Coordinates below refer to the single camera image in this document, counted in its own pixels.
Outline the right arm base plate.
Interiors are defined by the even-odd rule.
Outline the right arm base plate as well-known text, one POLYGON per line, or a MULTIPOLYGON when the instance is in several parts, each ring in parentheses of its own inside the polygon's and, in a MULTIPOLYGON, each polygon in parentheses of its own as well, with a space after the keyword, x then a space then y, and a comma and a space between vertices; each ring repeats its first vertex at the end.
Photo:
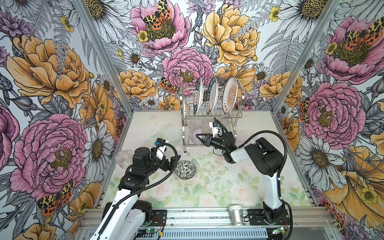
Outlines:
POLYGON ((283 212, 277 216, 266 214, 263 209, 248 209, 247 213, 248 214, 244 217, 244 222, 250 223, 251 226, 288 226, 291 223, 287 210, 283 210, 283 212))

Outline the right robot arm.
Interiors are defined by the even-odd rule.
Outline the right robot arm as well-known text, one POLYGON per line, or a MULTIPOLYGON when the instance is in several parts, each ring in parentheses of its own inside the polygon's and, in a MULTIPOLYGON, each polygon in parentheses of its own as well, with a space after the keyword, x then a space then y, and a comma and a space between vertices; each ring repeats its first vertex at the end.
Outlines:
POLYGON ((285 206, 281 195, 281 172, 287 161, 287 145, 282 136, 270 130, 263 130, 253 134, 239 147, 235 145, 233 133, 223 133, 221 138, 213 134, 196 134, 197 139, 206 147, 219 149, 229 164, 251 161, 263 175, 265 198, 263 201, 263 220, 272 224, 285 214, 285 206), (283 144, 281 153, 265 138, 259 138, 254 143, 251 140, 261 134, 271 134, 278 137, 283 144))

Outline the orange bowl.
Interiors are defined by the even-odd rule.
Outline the orange bowl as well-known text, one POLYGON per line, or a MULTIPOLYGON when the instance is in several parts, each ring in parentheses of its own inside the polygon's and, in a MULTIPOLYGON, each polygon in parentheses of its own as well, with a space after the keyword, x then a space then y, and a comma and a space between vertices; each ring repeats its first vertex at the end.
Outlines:
POLYGON ((187 179, 180 178, 180 177, 178 177, 178 176, 176 176, 176 177, 177 177, 177 179, 178 179, 179 181, 181 181, 181 182, 190 182, 190 181, 192 181, 192 180, 194 179, 194 177, 192 177, 192 178, 187 178, 187 179))

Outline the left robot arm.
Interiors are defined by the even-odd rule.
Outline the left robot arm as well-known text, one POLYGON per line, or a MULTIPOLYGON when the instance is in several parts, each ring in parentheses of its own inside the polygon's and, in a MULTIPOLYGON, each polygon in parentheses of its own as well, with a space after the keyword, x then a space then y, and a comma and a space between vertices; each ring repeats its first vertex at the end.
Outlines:
POLYGON ((169 143, 158 143, 152 149, 136 149, 133 164, 121 178, 114 200, 90 239, 132 238, 138 228, 152 218, 152 204, 140 201, 141 193, 165 182, 175 172, 180 158, 169 143))

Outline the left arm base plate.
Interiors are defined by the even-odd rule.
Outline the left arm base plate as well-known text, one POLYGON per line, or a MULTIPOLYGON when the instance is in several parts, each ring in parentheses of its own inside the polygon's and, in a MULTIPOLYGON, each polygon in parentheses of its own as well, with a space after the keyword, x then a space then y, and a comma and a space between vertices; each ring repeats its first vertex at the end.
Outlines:
POLYGON ((152 216, 148 222, 143 224, 143 227, 163 227, 167 222, 167 210, 153 210, 152 216))

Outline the green rimmed white plate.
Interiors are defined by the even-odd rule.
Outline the green rimmed white plate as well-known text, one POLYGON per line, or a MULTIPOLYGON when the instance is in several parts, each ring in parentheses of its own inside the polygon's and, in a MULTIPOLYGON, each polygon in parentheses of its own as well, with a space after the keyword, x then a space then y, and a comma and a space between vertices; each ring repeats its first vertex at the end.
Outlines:
POLYGON ((203 95, 204 95, 203 80, 199 78, 199 80, 197 81, 195 97, 194 97, 194 115, 197 115, 199 109, 201 108, 203 95))

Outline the pink patterned bowl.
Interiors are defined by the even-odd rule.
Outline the pink patterned bowl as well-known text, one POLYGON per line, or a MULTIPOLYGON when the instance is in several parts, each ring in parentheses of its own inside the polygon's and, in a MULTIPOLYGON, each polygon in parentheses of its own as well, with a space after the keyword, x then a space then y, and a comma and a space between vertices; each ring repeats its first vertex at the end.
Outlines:
POLYGON ((176 176, 184 179, 195 177, 196 173, 197 168, 195 164, 190 161, 178 162, 175 169, 176 176))

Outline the lavender bowl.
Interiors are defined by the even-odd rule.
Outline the lavender bowl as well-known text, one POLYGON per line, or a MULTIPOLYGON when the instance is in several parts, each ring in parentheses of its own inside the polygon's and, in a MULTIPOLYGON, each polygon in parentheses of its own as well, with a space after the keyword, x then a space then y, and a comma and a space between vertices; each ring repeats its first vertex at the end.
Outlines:
POLYGON ((203 129, 200 128, 200 127, 197 127, 197 128, 194 128, 191 132, 191 142, 195 145, 201 145, 202 142, 199 140, 199 138, 197 137, 198 134, 202 134, 203 133, 203 129))

